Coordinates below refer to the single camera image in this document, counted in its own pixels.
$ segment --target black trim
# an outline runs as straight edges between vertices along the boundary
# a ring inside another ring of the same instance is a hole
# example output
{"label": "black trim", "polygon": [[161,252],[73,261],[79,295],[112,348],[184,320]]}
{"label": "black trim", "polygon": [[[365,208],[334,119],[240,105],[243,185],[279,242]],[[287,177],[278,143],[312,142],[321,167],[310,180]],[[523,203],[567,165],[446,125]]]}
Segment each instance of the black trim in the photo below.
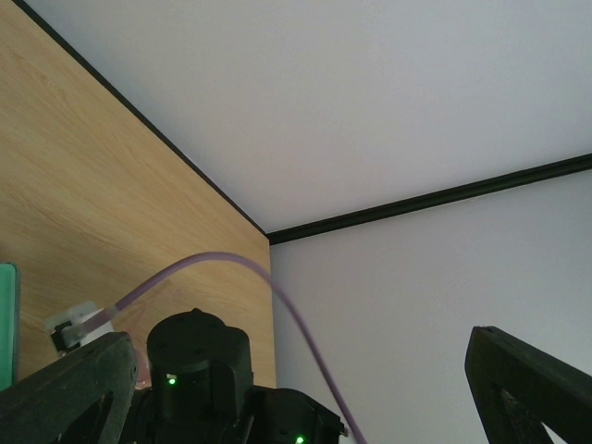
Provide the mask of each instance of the black trim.
{"label": "black trim", "polygon": [[452,202],[471,199],[492,192],[508,190],[520,187],[529,183],[541,180],[558,178],[568,174],[578,173],[592,169],[592,154],[584,154],[571,159],[561,160],[552,164],[536,166],[523,169],[514,173],[497,176],[492,179],[479,180],[460,187],[448,188],[447,190],[430,192],[423,196],[413,197],[394,203],[354,211],[347,215],[330,217],[310,224],[298,227],[286,228],[267,234],[271,245],[296,241],[297,239],[308,238],[317,234],[328,233],[336,229],[354,227],[356,225],[374,222],[387,217],[405,215],[413,211],[424,210],[434,206],[450,204]]}
{"label": "black trim", "polygon": [[200,178],[212,187],[220,196],[222,196],[232,207],[237,210],[245,219],[257,228],[262,234],[265,234],[263,229],[259,227],[236,203],[232,201],[220,188],[208,178],[203,171],[198,168],[167,136],[165,136],[158,128],[153,125],[144,114],[142,114],[131,102],[126,99],[121,92],[119,92],[109,81],[101,75],[82,55],[80,55],[61,35],[54,30],[49,23],[47,23],[39,14],[37,14],[24,0],[12,0],[15,5],[24,11],[37,25],[44,30],[52,39],[55,40],[68,54],[70,54],[78,63],[86,69],[99,83],[101,83],[113,96],[119,100],[137,119],[143,123],[148,130],[150,130],[158,139],[161,140],[173,153],[175,153],[185,164],[195,171]]}

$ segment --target wooden table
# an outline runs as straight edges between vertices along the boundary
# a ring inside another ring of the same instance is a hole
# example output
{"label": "wooden table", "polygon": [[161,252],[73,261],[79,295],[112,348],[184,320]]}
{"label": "wooden table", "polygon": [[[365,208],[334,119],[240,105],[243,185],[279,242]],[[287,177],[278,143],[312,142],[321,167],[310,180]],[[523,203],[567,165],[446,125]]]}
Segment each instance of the wooden table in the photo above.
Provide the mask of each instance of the wooden table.
{"label": "wooden table", "polygon": [[[21,9],[0,6],[0,260],[22,274],[20,377],[56,352],[43,320],[107,306],[192,253],[269,267],[266,237],[192,171]],[[275,386],[271,293],[239,265],[195,265],[116,320],[144,343],[198,307],[244,329],[255,381]]]}

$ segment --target purple cable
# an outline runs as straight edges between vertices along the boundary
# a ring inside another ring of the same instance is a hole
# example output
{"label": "purple cable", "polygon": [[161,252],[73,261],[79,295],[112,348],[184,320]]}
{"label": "purple cable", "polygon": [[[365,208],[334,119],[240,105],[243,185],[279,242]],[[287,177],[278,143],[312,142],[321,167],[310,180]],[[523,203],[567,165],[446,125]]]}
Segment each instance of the purple cable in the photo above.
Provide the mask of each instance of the purple cable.
{"label": "purple cable", "polygon": [[177,273],[180,269],[185,268],[188,265],[197,264],[198,262],[203,261],[230,261],[244,265],[247,268],[250,268],[253,272],[259,275],[260,278],[262,278],[269,284],[273,292],[275,292],[279,299],[284,303],[284,305],[286,305],[286,308],[288,308],[288,311],[290,312],[290,314],[294,318],[294,321],[296,321],[296,324],[298,325],[300,331],[304,335],[304,339],[306,339],[306,343],[308,344],[308,347],[311,349],[314,359],[318,364],[318,368],[321,370],[321,373],[323,374],[323,377],[325,378],[325,381],[327,382],[327,385],[329,386],[329,389],[331,390],[331,393],[333,394],[335,401],[341,409],[343,416],[345,416],[346,422],[350,425],[351,432],[355,437],[356,441],[358,442],[358,444],[367,444],[367,441],[364,438],[364,435],[362,434],[362,430],[360,430],[360,427],[355,422],[355,419],[353,419],[352,412],[350,411],[345,400],[343,399],[343,396],[339,392],[337,384],[335,383],[335,380],[333,379],[331,372],[329,372],[329,369],[327,367],[327,364],[325,363],[325,360],[323,359],[323,356],[321,355],[321,352],[318,350],[318,347],[316,346],[315,340],[313,339],[313,335],[304,323],[302,315],[298,312],[298,309],[296,308],[290,297],[288,297],[288,294],[286,294],[286,291],[284,291],[277,283],[275,283],[272,280],[271,275],[269,275],[267,270],[265,270],[262,266],[257,264],[255,261],[252,261],[251,259],[248,259],[239,254],[225,252],[206,252],[193,254],[184,259],[181,259],[180,261],[177,261],[176,263],[169,265],[164,270],[159,271],[154,276],[148,278],[136,289],[132,290],[126,296],[121,298],[121,300],[116,302],[115,304],[116,310],[112,310],[111,313],[109,313],[109,309],[104,309],[101,312],[97,313],[95,316],[85,321],[82,324],[84,331],[93,331],[105,322],[111,320],[111,318],[117,312],[120,312],[123,309],[125,309],[128,305],[130,305],[132,302],[134,302],[136,299],[142,296],[153,286],[161,282],[163,279],[166,279],[172,274]]}

